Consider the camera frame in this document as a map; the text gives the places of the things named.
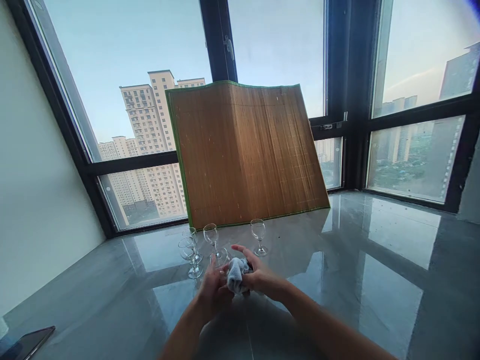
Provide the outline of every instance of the white wall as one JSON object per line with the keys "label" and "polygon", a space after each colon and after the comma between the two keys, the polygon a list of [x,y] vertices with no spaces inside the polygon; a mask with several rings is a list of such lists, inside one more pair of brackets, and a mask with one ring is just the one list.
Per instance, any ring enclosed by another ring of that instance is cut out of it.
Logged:
{"label": "white wall", "polygon": [[1,317],[105,238],[4,0],[0,109]]}
{"label": "white wall", "polygon": [[480,136],[475,145],[475,154],[461,194],[458,218],[480,224]]}

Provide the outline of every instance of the window handle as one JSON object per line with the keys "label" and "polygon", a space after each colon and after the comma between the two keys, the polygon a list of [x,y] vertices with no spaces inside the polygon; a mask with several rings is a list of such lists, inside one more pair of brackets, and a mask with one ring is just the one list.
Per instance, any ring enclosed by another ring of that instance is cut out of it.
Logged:
{"label": "window handle", "polygon": [[231,60],[235,61],[234,46],[232,45],[232,40],[229,39],[228,35],[225,35],[223,45],[226,45],[226,50],[230,53]]}

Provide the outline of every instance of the green mat edge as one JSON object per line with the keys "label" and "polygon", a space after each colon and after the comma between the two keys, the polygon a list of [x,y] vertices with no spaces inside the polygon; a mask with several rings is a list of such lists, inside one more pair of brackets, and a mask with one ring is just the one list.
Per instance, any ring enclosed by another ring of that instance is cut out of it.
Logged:
{"label": "green mat edge", "polygon": [[[186,204],[186,213],[188,216],[188,225],[193,228],[193,223],[192,223],[192,217],[191,217],[191,210],[190,210],[190,198],[189,198],[189,190],[187,186],[187,181],[185,179],[185,168],[184,168],[184,162],[182,159],[182,151],[181,151],[181,146],[180,146],[180,138],[179,138],[179,132],[177,129],[177,119],[175,117],[175,111],[172,106],[172,99],[170,97],[171,93],[174,92],[188,92],[192,90],[199,90],[207,87],[212,87],[216,86],[219,84],[231,84],[243,88],[259,88],[259,89],[271,89],[271,88],[295,88],[295,87],[300,87],[300,84],[295,84],[295,85],[285,85],[285,86],[256,86],[256,85],[244,85],[240,84],[238,82],[234,82],[231,80],[220,80],[220,81],[215,81],[203,86],[196,86],[196,87],[177,87],[173,89],[167,89],[165,90],[165,95],[166,95],[166,104],[168,107],[168,112],[170,113],[170,122],[171,122],[171,127],[173,130],[173,138],[175,140],[175,148],[176,148],[176,154],[178,158],[178,166],[180,167],[180,175],[181,175],[181,181],[183,185],[183,192],[185,194],[185,204]],[[264,217],[262,218],[263,220],[270,220],[270,219],[276,219],[276,218],[282,218],[290,215],[296,215],[296,214],[302,214],[302,213],[308,213],[311,211],[319,210],[319,209],[330,209],[330,201],[328,202],[327,206],[318,206],[314,207],[311,209],[306,209],[306,210],[300,210],[300,211],[295,211],[295,212],[289,212],[286,214],[281,214],[281,215],[275,215],[275,216],[269,216],[269,217]],[[223,225],[217,225],[218,228],[223,228],[223,227],[228,227],[228,226],[238,226],[238,225],[245,225],[245,224],[250,224],[250,221],[245,221],[245,222],[235,222],[235,223],[229,223],[229,224],[223,224]]]}

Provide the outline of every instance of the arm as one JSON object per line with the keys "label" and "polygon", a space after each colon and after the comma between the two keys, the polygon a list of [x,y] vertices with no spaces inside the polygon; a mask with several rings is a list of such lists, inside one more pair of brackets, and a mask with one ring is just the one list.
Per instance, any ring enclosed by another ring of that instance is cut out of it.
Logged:
{"label": "arm", "polygon": [[171,332],[160,359],[191,359],[197,350],[200,332],[205,324],[196,296]]}
{"label": "arm", "polygon": [[231,248],[242,252],[253,267],[253,273],[243,275],[243,284],[281,302],[329,359],[396,359],[331,316],[293,284],[278,277],[245,246],[232,245]]}
{"label": "arm", "polygon": [[215,256],[212,256],[198,294],[183,312],[180,320],[163,347],[160,360],[191,359],[199,344],[200,332],[213,317],[228,306],[234,294],[221,279],[220,272],[225,267],[215,268]]}

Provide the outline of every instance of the hand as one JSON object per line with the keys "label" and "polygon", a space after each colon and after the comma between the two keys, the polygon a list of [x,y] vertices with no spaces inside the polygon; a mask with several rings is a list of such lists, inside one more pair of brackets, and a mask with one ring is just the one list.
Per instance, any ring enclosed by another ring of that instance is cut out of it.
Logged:
{"label": "hand", "polygon": [[253,272],[242,275],[243,285],[267,295],[274,301],[281,301],[289,282],[271,271],[257,256],[243,245],[232,245],[231,248],[245,255],[253,268]]}
{"label": "hand", "polygon": [[211,257],[203,282],[195,297],[196,303],[200,307],[204,323],[212,320],[222,309],[229,306],[234,298],[234,293],[227,287],[225,271],[229,264],[215,268],[215,255]]}

